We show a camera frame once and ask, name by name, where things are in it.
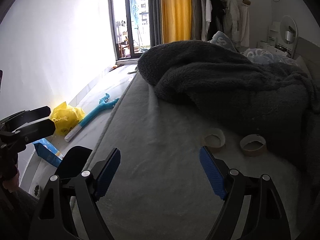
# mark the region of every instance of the yellow curtain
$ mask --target yellow curtain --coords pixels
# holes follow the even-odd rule
[[[191,0],[161,0],[163,43],[190,40]]]

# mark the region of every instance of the headboard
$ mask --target headboard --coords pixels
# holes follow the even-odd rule
[[[297,59],[299,56],[303,58],[312,79],[320,86],[320,47],[304,38],[298,37],[293,59]]]

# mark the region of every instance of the tiled floor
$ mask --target tiled floor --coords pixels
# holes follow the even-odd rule
[[[129,83],[135,76],[135,73],[128,74],[128,72],[133,71],[135,67],[136,65],[124,65],[109,72],[92,88],[92,90],[80,101],[77,106],[81,107],[87,114],[98,105],[99,100],[104,97],[106,93],[110,95],[110,100],[121,97]],[[111,111],[112,109],[102,111],[69,143],[67,143],[62,136],[54,136],[51,143],[63,155],[65,155],[73,146],[77,145],[93,149],[102,133],[102,130],[108,118],[110,117]],[[49,177],[54,174],[55,170],[55,167],[48,164],[46,161],[41,160],[33,177],[29,192],[31,193],[32,188],[35,184],[39,184],[40,187],[44,188]]]

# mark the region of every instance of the yellow plastic bag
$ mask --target yellow plastic bag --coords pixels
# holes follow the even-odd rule
[[[63,102],[53,110],[50,120],[56,126],[56,133],[66,136],[84,117],[82,108],[72,107]]]

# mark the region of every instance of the white wall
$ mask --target white wall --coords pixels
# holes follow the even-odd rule
[[[108,0],[16,0],[0,25],[0,119],[70,102],[114,63]]]
[[[266,41],[268,26],[272,24],[271,0],[250,1],[250,48],[256,48],[260,40]]]
[[[280,22],[285,15],[290,15],[295,20],[298,36],[320,46],[319,25],[303,0],[272,1],[273,21]]]

